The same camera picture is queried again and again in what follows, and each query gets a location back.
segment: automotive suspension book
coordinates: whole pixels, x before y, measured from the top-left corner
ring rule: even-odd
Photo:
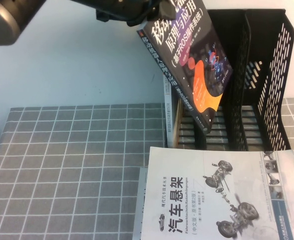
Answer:
[[[206,134],[232,68],[202,0],[170,2],[176,20],[146,21],[138,34]]]
[[[141,240],[294,240],[294,154],[150,149]]]

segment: table surface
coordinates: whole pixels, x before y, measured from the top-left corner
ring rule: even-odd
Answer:
[[[294,98],[282,120],[294,150]],[[13,108],[0,140],[0,240],[131,240],[162,104]]]

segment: white wall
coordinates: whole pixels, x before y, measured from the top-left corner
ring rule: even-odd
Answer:
[[[294,26],[294,0],[204,3],[285,8]],[[294,50],[291,59],[287,97],[294,97]],[[93,9],[72,1],[47,0],[19,40],[0,47],[0,133],[11,107],[162,101],[162,73],[135,28],[96,21]]]

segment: white book cover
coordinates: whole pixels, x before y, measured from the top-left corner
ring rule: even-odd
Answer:
[[[293,240],[293,151],[150,149],[142,240]]]

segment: car suspension diagram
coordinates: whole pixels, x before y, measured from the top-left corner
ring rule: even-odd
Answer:
[[[209,187],[216,188],[216,193],[222,195],[222,198],[229,204],[231,207],[230,210],[234,213],[234,215],[230,215],[232,221],[216,222],[218,231],[225,238],[234,238],[237,236],[237,232],[242,231],[242,229],[246,227],[250,221],[259,218],[259,214],[252,204],[241,202],[238,195],[236,195],[236,199],[239,203],[238,207],[230,204],[230,200],[227,198],[227,194],[223,192],[224,188],[222,185],[222,180],[224,180],[225,185],[228,188],[224,177],[232,171],[231,164],[222,160],[218,163],[218,165],[212,165],[218,167],[218,169],[212,176],[203,176],[206,179],[205,182]]]
[[[234,238],[237,236],[237,232],[242,230],[245,226],[249,224],[249,221],[259,218],[258,211],[256,208],[247,202],[239,202],[238,207],[235,207],[233,204],[230,204],[230,201],[227,199],[226,194],[221,192],[222,198],[230,205],[231,211],[234,215],[230,215],[231,221],[218,221],[217,227],[218,231],[225,238]]]
[[[206,179],[205,182],[209,187],[216,188],[216,192],[221,193],[224,190],[222,180],[224,180],[225,175],[229,174],[232,171],[232,166],[230,163],[223,160],[220,161],[218,165],[214,163],[212,165],[218,167],[216,172],[212,176],[203,177]]]

